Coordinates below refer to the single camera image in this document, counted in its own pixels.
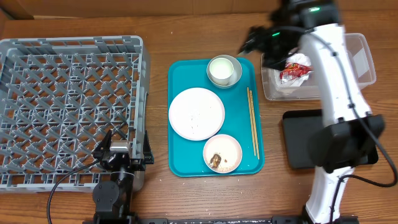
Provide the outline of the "white cup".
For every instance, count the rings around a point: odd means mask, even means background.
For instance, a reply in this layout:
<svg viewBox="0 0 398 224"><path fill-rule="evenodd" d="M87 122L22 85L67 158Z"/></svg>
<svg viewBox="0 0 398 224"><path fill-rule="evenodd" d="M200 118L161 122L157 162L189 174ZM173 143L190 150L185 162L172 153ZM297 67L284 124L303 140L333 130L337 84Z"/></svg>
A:
<svg viewBox="0 0 398 224"><path fill-rule="evenodd" d="M216 58L212 60L209 67L213 81L219 85L228 84L233 70L233 64L227 58Z"/></svg>

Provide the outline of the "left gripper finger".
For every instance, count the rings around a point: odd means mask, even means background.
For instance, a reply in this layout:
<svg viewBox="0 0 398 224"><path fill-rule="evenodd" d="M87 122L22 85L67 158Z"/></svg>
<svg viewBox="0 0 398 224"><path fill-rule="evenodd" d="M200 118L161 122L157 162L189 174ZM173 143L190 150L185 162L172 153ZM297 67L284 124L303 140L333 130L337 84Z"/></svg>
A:
<svg viewBox="0 0 398 224"><path fill-rule="evenodd" d="M110 151L110 145L111 145L111 138L112 138L112 130L110 129L103 140L96 146L96 148L93 151L93 157L97 160L102 160L103 156L105 155L106 152Z"/></svg>
<svg viewBox="0 0 398 224"><path fill-rule="evenodd" d="M145 164L154 164L154 156L150 147L147 131L144 133L143 155Z"/></svg>

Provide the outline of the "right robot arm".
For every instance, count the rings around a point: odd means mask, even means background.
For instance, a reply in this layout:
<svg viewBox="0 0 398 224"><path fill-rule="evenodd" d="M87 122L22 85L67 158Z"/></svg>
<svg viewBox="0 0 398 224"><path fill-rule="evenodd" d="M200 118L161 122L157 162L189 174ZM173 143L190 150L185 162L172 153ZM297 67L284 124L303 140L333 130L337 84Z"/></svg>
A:
<svg viewBox="0 0 398 224"><path fill-rule="evenodd" d="M384 129L356 83L347 55L345 28L333 1L282 1L271 15L272 26L253 26L239 49L258 50L263 64L275 68L298 48L311 62L322 101L323 127L307 149L315 166L302 223L343 223L339 206L348 179L378 147Z"/></svg>

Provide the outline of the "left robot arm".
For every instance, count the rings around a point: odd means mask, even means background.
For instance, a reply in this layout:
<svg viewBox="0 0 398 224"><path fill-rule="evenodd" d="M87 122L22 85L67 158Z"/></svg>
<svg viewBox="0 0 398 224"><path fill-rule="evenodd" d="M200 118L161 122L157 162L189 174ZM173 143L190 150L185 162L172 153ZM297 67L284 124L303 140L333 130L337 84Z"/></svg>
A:
<svg viewBox="0 0 398 224"><path fill-rule="evenodd" d="M132 193L144 183L146 165L154 163L147 134L144 135L142 158L134 158L133 149L127 140L113 141L109 130L93 151L93 157L111 177L102 181L93 190L96 205L93 223L140 223L136 213L130 210Z"/></svg>

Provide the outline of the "large white plate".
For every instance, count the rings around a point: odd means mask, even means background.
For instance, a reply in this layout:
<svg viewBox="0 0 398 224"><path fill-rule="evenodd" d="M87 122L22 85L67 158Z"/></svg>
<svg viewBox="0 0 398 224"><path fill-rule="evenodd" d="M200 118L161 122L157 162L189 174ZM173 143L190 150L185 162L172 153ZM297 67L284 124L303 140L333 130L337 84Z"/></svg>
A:
<svg viewBox="0 0 398 224"><path fill-rule="evenodd" d="M169 107L169 123L181 137L202 141L214 136L225 119L224 104L206 88L189 88L179 93Z"/></svg>

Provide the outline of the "white napkin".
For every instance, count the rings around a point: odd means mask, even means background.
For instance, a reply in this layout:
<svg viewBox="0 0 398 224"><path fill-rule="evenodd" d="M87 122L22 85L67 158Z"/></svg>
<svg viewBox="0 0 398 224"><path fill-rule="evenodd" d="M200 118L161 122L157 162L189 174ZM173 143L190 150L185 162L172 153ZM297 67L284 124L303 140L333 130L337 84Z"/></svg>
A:
<svg viewBox="0 0 398 224"><path fill-rule="evenodd" d="M309 66L309 67L312 68L310 59L309 59L306 55L301 54L301 53L299 53L299 54L293 54L293 56L289 57L289 58L286 60L285 65L286 65L287 63L289 63L289 62L292 62L292 63L299 63L299 64L306 65L306 66ZM297 79L295 79L295 80L291 80L291 81L287 81L287 82L282 82L282 81L280 80L280 78L279 78L279 74L280 74L281 71L283 71L283 69L282 69L282 70L273 70L273 76L274 76L274 78L275 78L275 84L276 84L276 86L277 86L278 88L299 87L299 86L302 85L302 83L303 83L304 81L308 80L309 76L313 73L313 68L312 68L312 71L311 71L311 72L309 72L308 74L302 76L301 78L297 78Z"/></svg>

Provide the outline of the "red snack wrapper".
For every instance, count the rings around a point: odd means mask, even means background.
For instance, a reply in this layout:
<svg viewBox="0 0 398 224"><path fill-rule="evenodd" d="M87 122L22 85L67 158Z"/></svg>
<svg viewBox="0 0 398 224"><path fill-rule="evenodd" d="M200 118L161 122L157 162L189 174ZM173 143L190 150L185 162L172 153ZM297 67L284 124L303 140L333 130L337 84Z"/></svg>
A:
<svg viewBox="0 0 398 224"><path fill-rule="evenodd" d="M285 65L283 71L280 72L279 78L282 82L287 82L301 78L312 71L312 68L299 63L289 62Z"/></svg>

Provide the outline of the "grey-white bowl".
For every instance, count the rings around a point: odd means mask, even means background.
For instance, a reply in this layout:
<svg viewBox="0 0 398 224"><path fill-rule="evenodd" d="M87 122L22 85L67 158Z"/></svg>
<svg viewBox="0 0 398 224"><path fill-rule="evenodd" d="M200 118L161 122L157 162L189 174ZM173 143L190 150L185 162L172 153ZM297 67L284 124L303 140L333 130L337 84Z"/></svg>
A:
<svg viewBox="0 0 398 224"><path fill-rule="evenodd" d="M215 83L210 75L210 71L209 71L210 63L212 60L214 60L216 58L227 58L233 64L233 68L234 68L233 74L232 74L231 78L229 79L229 82L227 85L219 85L219 84ZM227 88L231 88L232 86L237 84L237 82L240 80L240 78L243 74L243 69L242 69L241 64L239 63L239 61L236 58L234 58L230 55L219 55L210 60L210 62L207 65L207 68L206 68L206 73L207 73L210 81L214 84L214 86L221 88L221 89L227 89Z"/></svg>

